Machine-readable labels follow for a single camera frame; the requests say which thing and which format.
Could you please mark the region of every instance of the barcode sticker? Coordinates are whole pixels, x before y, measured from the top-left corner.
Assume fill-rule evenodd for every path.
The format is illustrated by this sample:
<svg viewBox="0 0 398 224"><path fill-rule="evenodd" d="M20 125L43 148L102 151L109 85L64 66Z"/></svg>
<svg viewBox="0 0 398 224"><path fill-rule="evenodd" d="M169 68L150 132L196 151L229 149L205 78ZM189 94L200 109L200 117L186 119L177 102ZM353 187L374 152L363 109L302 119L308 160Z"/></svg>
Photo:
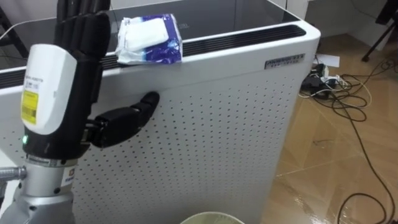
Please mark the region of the barcode sticker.
<svg viewBox="0 0 398 224"><path fill-rule="evenodd" d="M22 119L36 124L37 102L39 102L39 95L37 93L24 91L21 107Z"/></svg>

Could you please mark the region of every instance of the black cable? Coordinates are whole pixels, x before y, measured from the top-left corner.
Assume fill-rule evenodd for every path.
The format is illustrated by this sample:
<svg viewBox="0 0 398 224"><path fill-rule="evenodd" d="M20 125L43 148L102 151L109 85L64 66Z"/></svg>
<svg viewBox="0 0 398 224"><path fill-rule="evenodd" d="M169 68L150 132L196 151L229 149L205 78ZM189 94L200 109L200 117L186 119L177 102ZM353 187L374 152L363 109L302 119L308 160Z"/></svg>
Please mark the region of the black cable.
<svg viewBox="0 0 398 224"><path fill-rule="evenodd" d="M376 176L376 178L380 181L381 185L384 187L384 189L386 190L388 196L389 196L390 199L391 199L391 203L392 203L392 212L391 212L391 216L389 217L388 221L386 222L387 224L389 224L389 223L394 219L394 215L395 215L395 211L396 211L396 205L395 205L395 203L394 203L394 198L393 198L393 196L392 196L390 190L388 189L387 185L382 181L382 179L379 177L379 175L378 175L377 172L375 171L375 169L374 169L374 167L373 167L373 165L372 165L372 162L370 161L369 156L368 156L368 154L367 154L367 152L366 152L366 150L365 150L365 147L364 147L364 145L363 145L361 136L359 135L359 132L358 132L358 130L356 129L356 126L355 126L355 124L354 124L354 119L351 117L351 115L349 114L348 110L344 107L343 102L341 102L341 101L338 99L338 97L335 96L334 93L331 93L331 95L332 95L332 97L333 97L337 102L340 103L341 107L344 109L344 111L345 111L345 113L346 113L346 115L347 115L347 117L348 117L348 119L349 119L349 121L350 121L350 123L351 123L351 125L352 125L352 127L353 127L353 129L354 129L354 131L355 131L355 135L358 137L359 144L361 145L361 149L362 149L362 151L363 151L363 154L365 155L366 161L368 162L369 168L372 170L372 173ZM382 204L378 199L376 199L375 197L373 197L372 195L369 195L369 194L365 194L365 193L354 193L354 194L351 194L350 196L348 196L348 197L344 200L343 204L341 205L341 207L340 207L340 209L339 209L339 212L338 212L338 216L337 216L337 224L340 224L341 214L343 213L343 209L344 209L346 203L347 203L351 198L353 198L353 197L355 197L355 196L368 197L368 198L374 200L376 203L378 203L378 204L380 205L382 211L383 211L384 217L383 217L383 219L382 219L381 221L377 222L376 224L382 224L382 223L384 223L384 221L386 221L386 218L387 218L386 208L383 206L383 204Z"/></svg>
<svg viewBox="0 0 398 224"><path fill-rule="evenodd" d="M119 30L120 30L119 21L118 21L118 18L116 17L116 13L114 12L112 3L111 3L111 9L112 9L112 12L113 12L114 20L116 21L116 25L118 26L118 32L117 32L117 34L118 34L118 33L119 33Z"/></svg>
<svg viewBox="0 0 398 224"><path fill-rule="evenodd" d="M359 79L358 79L357 77L366 77L366 80L363 82L363 84L365 84L365 83L367 83L367 82L369 81L369 79L370 79L371 77L376 76L376 75L380 75L380 74L384 73L385 71L390 70L390 69L392 69L392 68L394 69L395 72L398 71L398 63L397 63L397 60L391 59L391 58L387 58L387 59L381 61L381 62L373 69L373 71L372 71L369 75L349 75L349 74L344 74L344 75L341 76L341 78L350 77L350 78L353 78L353 79L359 81ZM315 95L315 96L313 96L313 99L314 99L317 103L319 103L320 105L325 106L325 107L327 107L327 108L331 108L337 115L342 116L342 117L344 117L344 118L346 118L346 119L348 119L348 120L350 121L350 123L351 123L351 125L352 125L352 127L353 127L353 129L354 129L354 131L355 131L355 134L356 134L356 136L357 136L357 138L358 138L358 141L359 141L359 143L360 143L360 145L361 145L361 149L362 149L362 151L363 151L363 153L364 153L364 156L365 156L365 158L366 158L366 161L367 161L367 163L368 163L370 169L372 170L372 173L376 176L376 178L378 179L378 181L380 181L381 185L384 187L384 189L386 190L386 192L387 192L389 198L391 199L391 202L392 202L392 213L391 213L391 216L389 217L389 219L387 220L386 208L383 206L383 204L382 204L378 199L376 199L375 197L373 197L372 195L369 195L369 194L365 194L365 193L354 193L354 194L351 194L349 197L347 197L347 198L343 201L343 203L342 203L342 205L341 205L341 207L340 207L340 209L339 209L339 212L338 212L338 216L337 216L338 221L337 221L337 224L340 224L341 215L342 215L342 213L343 213L344 207L345 207L345 205L347 204L347 202L348 202L351 198L356 197L356 196L362 196L362 197L370 198L370 199L374 200L378 205L380 205L380 207L381 207L381 209L382 209L382 211L383 211L383 219L382 219L381 221L377 222L376 224L382 224L382 223L384 223L385 221L387 221L387 222L386 222L387 224L390 224L391 221L393 221L393 219L394 219L395 210L396 210L396 205L395 205L395 203L394 203L394 198L393 198L393 196L392 196L390 190L388 189L387 185L382 181L382 179L379 177L379 175L377 174L376 170L374 169L374 167L373 167L373 165L372 165L372 163L371 163L371 161L370 161L370 159L369 159L369 156L368 156L368 154L367 154L367 152L366 152L366 150L365 150L365 147L364 147L364 145L363 145L361 136L359 135L359 132L358 132L358 130L356 129L356 126L355 126L355 124L354 124L354 122L363 122L363 121L366 121L366 119L367 119L366 113L365 113L364 111L361 110L361 107L367 106L367 105L368 105L368 102L366 101L366 99L364 99L364 98L362 98L362 97L360 97L360 96L356 96L356 94L358 93L358 91L359 91L360 89L363 88L363 85L360 85L360 84L355 84L355 85L353 85L351 82L348 82L348 81L345 81L345 82L348 84L348 86L342 86L339 82L337 82L337 85L340 86L341 90L340 90L340 91L333 91L333 90L332 90L332 91L329 93L329 96L331 96L331 97L328 97L327 99L324 99L324 98L322 98L322 97L317 98L317 96ZM352 92L351 90L353 90L353 88L356 87L356 86L358 86L358 85L360 85L360 87L359 87L358 89L356 89L354 92ZM342 102L343 99L347 99L347 98L357 98L357 99L360 99L360 100L363 101L363 104L362 104L362 105L359 105L359 106L347 105L346 103ZM349 113L349 110L356 110L356 111L359 111L359 112L363 115L363 118L362 118L362 119L358 119L358 118L355 118L355 119L354 119L354 118L352 118L352 116L351 116L350 113Z"/></svg>
<svg viewBox="0 0 398 224"><path fill-rule="evenodd" d="M386 58L386 59L382 60L381 62L379 62L377 64L377 66L374 67L374 69L372 70L372 72L369 75L343 74L341 76L341 78L345 79L346 77L350 77L350 78L355 79L356 81L358 81L360 83L360 80L358 78L366 77L365 81L362 82L363 85L365 85L369 81L369 79L371 77L374 77L376 75L381 75L381 74L383 74L384 72L386 72L386 71L388 71L390 69L394 69L394 71L398 70L398 60L396 60L396 58ZM359 83L358 84L352 84L351 82L348 82L348 81L345 81L345 82L348 84L348 86L341 86L341 84L339 82L336 83L341 88L340 91L335 91L334 92L334 95L336 96L336 99L339 100L340 102L342 102L343 100L347 100L349 98L356 98L356 99L359 99L359 100L361 100L363 102L361 105L351 106L351 105L344 104L342 102L344 106L338 106L338 104L337 104L338 101L335 98L330 98L330 97L325 98L325 94L327 94L327 93L319 94L319 96L315 95L312 98L318 104L320 104L322 106L325 106L327 108L331 108L333 110L333 112L335 112L338 116L341 116L341 117L346 118L346 119L352 119L352 121L356 121L356 122L364 122L364 121L366 121L367 120L366 113L361 108L364 108L365 106L367 106L368 102L366 101L365 98L356 95L363 88L363 85L361 85ZM360 118L353 119L353 118L347 117L347 115L345 115L344 111L340 112L341 110L355 110L355 111L361 113L362 116Z"/></svg>

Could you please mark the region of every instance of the tissue pack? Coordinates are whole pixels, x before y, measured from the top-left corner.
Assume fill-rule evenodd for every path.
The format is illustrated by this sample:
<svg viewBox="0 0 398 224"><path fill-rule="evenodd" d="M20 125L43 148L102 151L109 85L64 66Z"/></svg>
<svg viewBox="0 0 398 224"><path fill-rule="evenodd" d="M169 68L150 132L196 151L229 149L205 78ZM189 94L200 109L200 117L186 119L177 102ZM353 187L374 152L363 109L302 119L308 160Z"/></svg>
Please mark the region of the tissue pack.
<svg viewBox="0 0 398 224"><path fill-rule="evenodd" d="M116 47L118 63L172 64L182 58L182 40L172 14L124 18Z"/></svg>

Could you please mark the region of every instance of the white cable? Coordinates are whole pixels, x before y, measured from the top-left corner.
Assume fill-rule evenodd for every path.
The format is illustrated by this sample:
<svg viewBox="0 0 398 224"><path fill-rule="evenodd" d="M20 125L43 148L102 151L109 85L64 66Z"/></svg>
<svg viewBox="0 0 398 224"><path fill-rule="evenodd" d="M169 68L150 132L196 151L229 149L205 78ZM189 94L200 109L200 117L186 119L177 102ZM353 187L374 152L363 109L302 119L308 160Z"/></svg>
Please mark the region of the white cable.
<svg viewBox="0 0 398 224"><path fill-rule="evenodd" d="M0 37L0 40L3 39L8 34L8 32L10 32L16 26L22 25L22 24L27 23L27 22L31 22L31 21L24 21L24 22L20 22L20 23L12 25L10 28L8 28L8 30L5 33L2 34L2 36Z"/></svg>
<svg viewBox="0 0 398 224"><path fill-rule="evenodd" d="M355 105L351 105L351 104L349 104L349 103L344 103L344 102L341 102L341 103L344 104L344 105L347 105L347 106L355 107L355 108L367 108L367 107L369 107L369 106L372 104L373 98L372 98L371 92L370 92L369 89L366 87L366 85L363 84L361 81L358 81L358 80L355 80L355 79L346 80L346 81L349 81L349 82L355 81L355 82L358 82L359 84L361 84L361 85L363 86L363 88L366 90L366 92L368 93L368 95L369 95L369 103L368 103L366 106L355 106Z"/></svg>
<svg viewBox="0 0 398 224"><path fill-rule="evenodd" d="M308 96L302 96L302 95L299 93L298 96L301 97L301 98L311 98L311 97L315 96L316 94L322 93L322 92L324 92L324 91L333 91L333 90L328 90L328 89L326 89L326 90L321 90L321 91L318 91L318 92L316 92L316 93L314 93L314 94L311 94L311 95L308 95Z"/></svg>
<svg viewBox="0 0 398 224"><path fill-rule="evenodd" d="M355 82L358 82L359 84L361 84L361 85L363 86L363 88L366 90L366 92L368 93L368 95L369 95L369 103L368 103L366 106L356 106L356 105L352 105L352 104L349 104L349 103L341 102L342 104L344 104L344 105L346 105L346 106L351 106L351 107L353 107L353 108L367 108L368 106L370 106L370 105L372 104L372 101L373 101L372 94L371 94L371 92L369 91L369 89L366 87L365 84L363 84L361 81L358 81L358 80L344 80L344 79L340 78L340 82L342 82L342 83L344 83L345 85L348 86L348 83L347 83L346 81L349 81L349 82L355 81ZM308 96L303 96L303 95L301 95L300 93L298 94L298 96L301 97L301 98L311 98L311 97L315 96L316 94L321 93L321 92L324 92L324 91L332 91L332 92L333 92L333 91L341 91L341 90L334 90L334 89L332 89L330 86L328 86L328 87L329 87L330 89L321 90L321 91L318 91L318 92L316 92L316 93L314 93L314 94L311 94L311 95L308 95Z"/></svg>

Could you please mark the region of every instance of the black vent slot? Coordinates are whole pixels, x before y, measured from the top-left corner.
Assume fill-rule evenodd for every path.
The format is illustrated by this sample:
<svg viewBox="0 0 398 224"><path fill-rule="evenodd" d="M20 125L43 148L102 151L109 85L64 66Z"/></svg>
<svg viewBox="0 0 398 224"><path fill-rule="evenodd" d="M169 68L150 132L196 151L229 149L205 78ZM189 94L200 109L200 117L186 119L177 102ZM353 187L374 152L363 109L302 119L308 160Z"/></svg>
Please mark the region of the black vent slot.
<svg viewBox="0 0 398 224"><path fill-rule="evenodd" d="M0 89L20 86L24 84L25 70L0 73Z"/></svg>
<svg viewBox="0 0 398 224"><path fill-rule="evenodd" d="M254 44L263 44L267 42L284 40L293 37L301 37L306 32L296 25L264 29L255 32L247 32L226 37L218 37L208 40L199 40L183 45L183 56L205 54L218 50L232 49L236 47L245 47Z"/></svg>
<svg viewBox="0 0 398 224"><path fill-rule="evenodd" d="M304 36L306 32L296 25L288 25L271 29L264 29L255 32L247 32L226 37L199 40L183 45L183 56L205 54L218 50L245 47L254 44L262 44L277 40L284 40L294 37ZM122 68L135 65L120 65L117 63L117 56L107 56L101 60L104 70L112 68ZM25 70L15 72L0 73L0 89L23 85Z"/></svg>

